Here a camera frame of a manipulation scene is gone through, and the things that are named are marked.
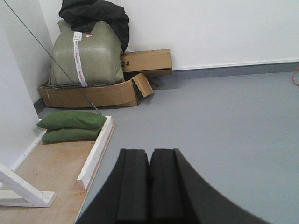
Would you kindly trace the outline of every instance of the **cable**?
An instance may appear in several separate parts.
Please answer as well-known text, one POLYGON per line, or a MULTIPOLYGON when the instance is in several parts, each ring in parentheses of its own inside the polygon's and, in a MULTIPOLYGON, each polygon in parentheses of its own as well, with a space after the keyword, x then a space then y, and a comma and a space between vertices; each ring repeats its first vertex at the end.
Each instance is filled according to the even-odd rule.
POLYGON ((69 78, 71 83, 78 89, 78 91, 83 95, 83 99, 88 102, 98 114, 101 114, 99 109, 94 105, 94 103, 84 94, 84 92, 80 89, 79 84, 75 84, 75 82, 70 78, 70 76, 66 73, 66 71, 59 65, 59 63, 55 60, 55 58, 50 54, 50 52, 42 45, 42 43, 37 39, 37 37, 30 31, 30 29, 26 26, 26 24, 20 19, 20 17, 14 12, 14 10, 10 7, 10 5, 5 1, 5 4, 9 7, 9 9, 14 13, 14 15, 18 18, 18 20, 24 25, 24 27, 30 32, 30 34, 35 38, 35 40, 41 45, 41 47, 47 52, 50 58, 57 64, 57 66, 61 69, 61 71, 69 78))
POLYGON ((296 83, 295 82, 295 75, 296 75, 296 72, 299 70, 299 67, 295 69, 294 71, 294 74, 293 74, 293 77, 292 77, 292 80, 293 80, 293 83, 297 86, 299 86, 299 83, 296 83))

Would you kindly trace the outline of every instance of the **black object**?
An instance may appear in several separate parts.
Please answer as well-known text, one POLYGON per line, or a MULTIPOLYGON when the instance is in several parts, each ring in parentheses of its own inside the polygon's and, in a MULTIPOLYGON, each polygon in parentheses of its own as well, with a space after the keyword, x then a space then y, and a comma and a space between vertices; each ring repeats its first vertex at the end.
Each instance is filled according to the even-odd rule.
POLYGON ((76 224, 145 224, 148 172, 144 150, 121 149, 111 174, 76 224))
POLYGON ((144 150, 127 149, 118 204, 118 224, 145 224, 148 207, 149 161, 144 150))
POLYGON ((129 43, 129 18, 123 7, 104 0, 63 0, 59 16, 71 30, 90 33, 96 22, 104 21, 121 41, 125 52, 129 43))
POLYGON ((150 160, 150 219, 155 224, 185 224, 172 149, 155 149, 150 160))
POLYGON ((121 149, 76 224, 269 224, 209 185, 178 149, 121 149))

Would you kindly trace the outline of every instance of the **cardboard box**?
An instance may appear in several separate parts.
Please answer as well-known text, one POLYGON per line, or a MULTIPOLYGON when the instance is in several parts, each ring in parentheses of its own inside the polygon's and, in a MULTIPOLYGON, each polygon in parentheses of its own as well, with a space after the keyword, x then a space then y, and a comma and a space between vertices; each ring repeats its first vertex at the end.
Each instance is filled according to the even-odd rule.
POLYGON ((124 76, 143 73, 147 76, 172 75, 169 49, 126 53, 121 56, 124 76))
MULTIPOLYGON (((78 88, 49 88, 47 83, 39 88, 47 107, 80 108, 91 107, 78 88)), ((96 106, 137 106, 140 96, 146 97, 153 90, 144 74, 130 80, 104 87, 86 87, 80 90, 96 106)))

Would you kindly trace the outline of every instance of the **green cushion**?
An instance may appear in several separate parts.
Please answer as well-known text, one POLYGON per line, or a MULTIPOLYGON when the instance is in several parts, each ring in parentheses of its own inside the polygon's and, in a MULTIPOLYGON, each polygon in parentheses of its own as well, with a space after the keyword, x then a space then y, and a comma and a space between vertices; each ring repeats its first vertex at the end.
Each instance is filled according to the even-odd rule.
POLYGON ((95 129, 101 127, 105 121, 106 117, 100 114, 82 111, 57 111, 46 116, 37 123, 37 126, 46 129, 95 129))
POLYGON ((42 137, 42 142, 61 142, 76 140, 96 140, 102 127, 95 129, 66 128, 47 130, 42 137))

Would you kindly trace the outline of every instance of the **black cloth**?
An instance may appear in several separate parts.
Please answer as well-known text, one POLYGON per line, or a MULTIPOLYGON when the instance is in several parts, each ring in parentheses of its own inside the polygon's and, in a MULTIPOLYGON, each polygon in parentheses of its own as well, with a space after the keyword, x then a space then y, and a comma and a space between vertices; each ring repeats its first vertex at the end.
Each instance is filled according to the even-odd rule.
POLYGON ((120 39, 123 52, 128 46, 129 18, 123 7, 103 0, 63 0, 59 16, 71 24, 71 30, 83 33, 104 21, 120 39))

